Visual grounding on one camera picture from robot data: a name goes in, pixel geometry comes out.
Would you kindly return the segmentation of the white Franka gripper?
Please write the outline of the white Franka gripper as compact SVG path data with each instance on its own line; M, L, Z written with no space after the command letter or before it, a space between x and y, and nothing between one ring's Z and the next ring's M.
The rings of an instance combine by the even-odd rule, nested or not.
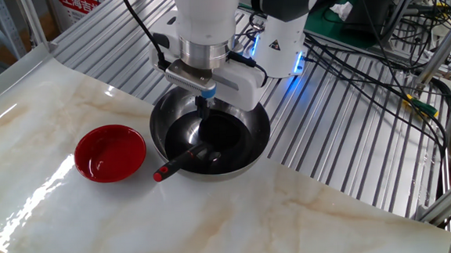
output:
M240 109L253 110L262 97L265 74L239 62L235 38L216 44L199 45L183 39L177 32L178 12L165 13L150 33L170 63L163 71L168 82L196 96L197 116L203 121L211 113L212 97Z

